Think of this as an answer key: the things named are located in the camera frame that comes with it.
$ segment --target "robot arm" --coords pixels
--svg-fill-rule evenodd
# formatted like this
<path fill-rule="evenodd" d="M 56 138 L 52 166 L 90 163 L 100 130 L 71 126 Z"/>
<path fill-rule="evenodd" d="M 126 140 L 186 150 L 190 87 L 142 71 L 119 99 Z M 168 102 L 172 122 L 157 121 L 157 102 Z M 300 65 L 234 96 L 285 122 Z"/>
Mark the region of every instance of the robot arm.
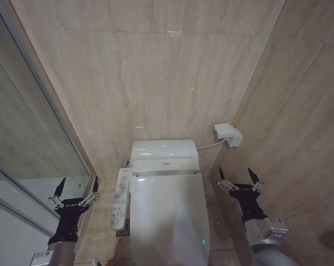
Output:
<path fill-rule="evenodd" d="M 288 233 L 285 222 L 278 218 L 269 218 L 259 207 L 256 199 L 260 196 L 263 182 L 248 168 L 253 185 L 233 184 L 227 181 L 219 168 L 217 185 L 235 198 L 242 210 L 241 221 L 246 228 L 246 239 L 253 253 L 251 266 L 298 266 L 291 258 L 281 252 L 281 237 Z"/>
<path fill-rule="evenodd" d="M 70 198 L 61 201 L 64 178 L 50 199 L 55 204 L 55 211 L 60 220 L 54 236 L 48 242 L 48 249 L 36 252 L 30 266 L 73 266 L 75 243 L 78 241 L 78 222 L 81 214 L 86 212 L 99 198 L 98 177 L 95 177 L 92 194 L 86 198 Z"/>

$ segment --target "toilet lid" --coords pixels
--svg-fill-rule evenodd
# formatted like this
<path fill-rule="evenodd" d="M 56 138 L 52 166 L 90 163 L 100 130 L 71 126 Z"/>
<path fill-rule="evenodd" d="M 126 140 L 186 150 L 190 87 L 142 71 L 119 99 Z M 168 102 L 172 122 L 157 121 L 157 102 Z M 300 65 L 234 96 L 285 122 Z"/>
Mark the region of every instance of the toilet lid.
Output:
<path fill-rule="evenodd" d="M 137 266 L 206 266 L 209 222 L 201 174 L 133 176 L 130 234 Z"/>

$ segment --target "toilet tank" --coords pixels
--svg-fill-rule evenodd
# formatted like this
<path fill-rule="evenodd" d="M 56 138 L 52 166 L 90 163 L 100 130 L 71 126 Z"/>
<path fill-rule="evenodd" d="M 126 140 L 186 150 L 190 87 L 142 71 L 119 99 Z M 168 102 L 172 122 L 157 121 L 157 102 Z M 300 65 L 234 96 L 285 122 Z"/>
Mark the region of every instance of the toilet tank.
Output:
<path fill-rule="evenodd" d="M 166 158 L 199 160 L 193 140 L 139 140 L 133 143 L 130 163 Z"/>

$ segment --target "marble wall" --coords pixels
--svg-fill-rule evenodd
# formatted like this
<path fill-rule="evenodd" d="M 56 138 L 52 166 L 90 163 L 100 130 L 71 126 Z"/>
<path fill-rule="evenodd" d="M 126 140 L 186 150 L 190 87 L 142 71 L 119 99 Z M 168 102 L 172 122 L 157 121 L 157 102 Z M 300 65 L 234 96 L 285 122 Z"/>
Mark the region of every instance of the marble wall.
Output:
<path fill-rule="evenodd" d="M 134 140 L 217 141 L 283 0 L 12 0 L 97 174 Z M 219 148 L 200 152 L 207 175 Z"/>
<path fill-rule="evenodd" d="M 265 182 L 259 203 L 291 229 L 284 247 L 300 265 L 334 265 L 319 238 L 334 230 L 334 1 L 286 0 L 235 114 L 243 134 L 210 173 L 242 265 L 250 252 L 236 200 L 215 185 Z"/>

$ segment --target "white cable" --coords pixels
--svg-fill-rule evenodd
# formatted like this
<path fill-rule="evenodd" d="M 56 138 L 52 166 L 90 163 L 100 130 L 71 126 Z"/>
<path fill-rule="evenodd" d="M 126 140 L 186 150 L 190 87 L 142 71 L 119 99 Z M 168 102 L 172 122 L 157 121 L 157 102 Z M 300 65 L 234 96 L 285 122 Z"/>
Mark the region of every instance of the white cable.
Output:
<path fill-rule="evenodd" d="M 205 147 L 197 148 L 197 150 L 203 150 L 203 149 L 207 149 L 207 148 L 210 148 L 210 147 L 213 147 L 213 146 L 216 146 L 216 145 L 220 145 L 220 144 L 224 143 L 226 140 L 227 140 L 227 139 L 223 139 L 223 140 L 220 141 L 220 142 L 217 142 L 217 143 L 214 143 L 214 144 L 205 146 Z"/>

